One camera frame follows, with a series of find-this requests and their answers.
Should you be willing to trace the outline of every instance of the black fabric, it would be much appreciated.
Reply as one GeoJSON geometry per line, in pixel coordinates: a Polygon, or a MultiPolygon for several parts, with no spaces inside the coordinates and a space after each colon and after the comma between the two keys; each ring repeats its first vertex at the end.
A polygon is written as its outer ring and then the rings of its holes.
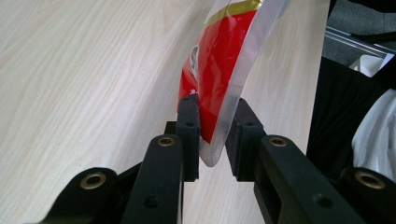
{"type": "Polygon", "coordinates": [[[306,156],[327,177],[338,179],[352,165],[353,135],[386,90],[375,79],[322,58],[306,156]]]}

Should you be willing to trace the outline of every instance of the wooden surface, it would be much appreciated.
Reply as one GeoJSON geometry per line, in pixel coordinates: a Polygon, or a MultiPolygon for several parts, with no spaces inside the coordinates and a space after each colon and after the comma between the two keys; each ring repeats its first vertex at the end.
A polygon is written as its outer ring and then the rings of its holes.
{"type": "MultiPolygon", "coordinates": [[[[34,223],[91,167],[120,173],[175,120],[181,66],[213,0],[0,1],[0,223],[34,223]]],[[[243,97],[306,148],[329,1],[291,1],[243,97]]],[[[185,185],[185,223],[263,223],[223,152],[185,185]]]]}

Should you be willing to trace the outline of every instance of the screw hole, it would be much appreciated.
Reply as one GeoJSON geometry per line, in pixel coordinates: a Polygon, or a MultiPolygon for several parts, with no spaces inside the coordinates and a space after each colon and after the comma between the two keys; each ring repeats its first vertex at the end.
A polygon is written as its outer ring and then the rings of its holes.
{"type": "Polygon", "coordinates": [[[160,138],[157,143],[161,147],[170,147],[175,143],[175,140],[170,137],[163,137],[163,138],[160,138]]]}
{"type": "Polygon", "coordinates": [[[271,138],[270,143],[276,147],[285,147],[288,145],[288,143],[285,140],[277,137],[271,138]]]}

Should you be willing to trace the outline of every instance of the snack bag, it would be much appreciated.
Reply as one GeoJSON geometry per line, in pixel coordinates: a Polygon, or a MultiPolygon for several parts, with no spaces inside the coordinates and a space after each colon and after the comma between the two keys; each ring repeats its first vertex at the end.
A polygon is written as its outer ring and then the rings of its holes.
{"type": "Polygon", "coordinates": [[[218,0],[184,63],[179,99],[198,94],[200,157],[219,160],[251,66],[287,0],[218,0]]]}

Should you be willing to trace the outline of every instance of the metal bolt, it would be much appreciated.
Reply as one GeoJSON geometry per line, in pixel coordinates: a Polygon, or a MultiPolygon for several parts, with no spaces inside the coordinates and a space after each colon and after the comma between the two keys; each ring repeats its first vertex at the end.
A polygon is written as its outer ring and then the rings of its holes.
{"type": "Polygon", "coordinates": [[[97,189],[106,182],[106,175],[100,172],[94,174],[88,174],[84,179],[81,180],[79,185],[83,189],[97,189]]]}

